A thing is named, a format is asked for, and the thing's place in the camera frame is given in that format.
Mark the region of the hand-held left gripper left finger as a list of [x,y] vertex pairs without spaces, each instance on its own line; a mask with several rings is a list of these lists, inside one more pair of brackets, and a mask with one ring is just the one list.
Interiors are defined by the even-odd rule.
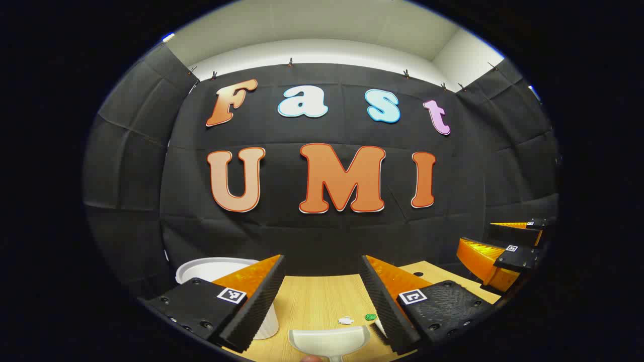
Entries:
[[200,343],[241,353],[264,323],[285,266],[278,254],[212,281],[193,277],[143,305]]

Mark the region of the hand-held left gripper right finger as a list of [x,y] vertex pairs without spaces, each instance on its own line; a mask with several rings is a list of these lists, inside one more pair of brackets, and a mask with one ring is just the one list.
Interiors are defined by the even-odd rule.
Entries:
[[449,343],[494,310],[456,281],[431,283],[375,257],[361,256],[359,275],[398,354]]

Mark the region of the white ribbed garbage bin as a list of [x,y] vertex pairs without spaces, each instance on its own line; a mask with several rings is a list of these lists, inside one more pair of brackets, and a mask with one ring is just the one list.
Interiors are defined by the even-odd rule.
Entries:
[[[258,263],[258,261],[238,257],[203,257],[179,266],[176,270],[175,280],[177,284],[183,284],[194,277],[214,281],[255,263]],[[264,322],[255,335],[255,340],[271,338],[278,332],[279,328],[280,324],[276,310],[272,304]]]

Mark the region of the grey plastic dustpan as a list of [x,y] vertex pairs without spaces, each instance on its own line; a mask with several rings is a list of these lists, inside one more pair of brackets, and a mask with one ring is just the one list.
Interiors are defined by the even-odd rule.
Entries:
[[344,362],[344,356],[357,352],[370,341],[366,326],[331,330],[290,330],[288,341],[299,352],[324,356],[329,362]]

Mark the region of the row of backdrop clips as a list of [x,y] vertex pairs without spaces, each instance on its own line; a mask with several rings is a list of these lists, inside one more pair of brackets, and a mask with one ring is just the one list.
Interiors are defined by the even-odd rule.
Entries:
[[342,64],[361,66],[363,68],[379,69],[403,76],[407,72],[410,78],[426,81],[430,84],[444,84],[449,91],[458,92],[468,87],[493,66],[499,65],[505,58],[498,54],[492,55],[460,55],[439,57],[438,61],[422,60],[411,55],[331,55],[304,54],[295,57],[278,55],[269,56],[216,56],[195,63],[196,74],[209,78],[214,72],[224,75],[244,69],[260,68],[272,65],[287,66],[292,63],[300,64]]

